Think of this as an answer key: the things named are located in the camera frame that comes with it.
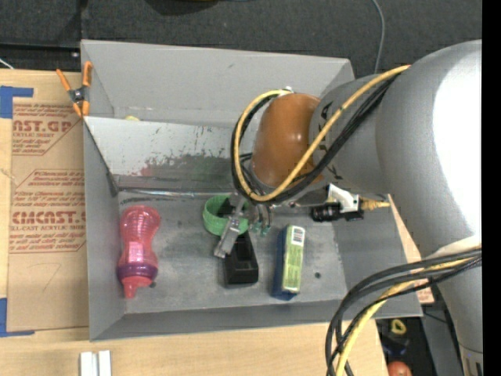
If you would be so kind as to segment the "pale grey metal gripper finger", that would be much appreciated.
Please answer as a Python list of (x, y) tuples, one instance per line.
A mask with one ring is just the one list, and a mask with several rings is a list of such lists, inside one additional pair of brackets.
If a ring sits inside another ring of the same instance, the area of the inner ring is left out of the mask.
[(214, 248), (214, 255), (218, 258), (224, 258), (232, 251), (232, 247), (240, 235), (240, 221), (234, 216), (230, 216), (220, 240)]

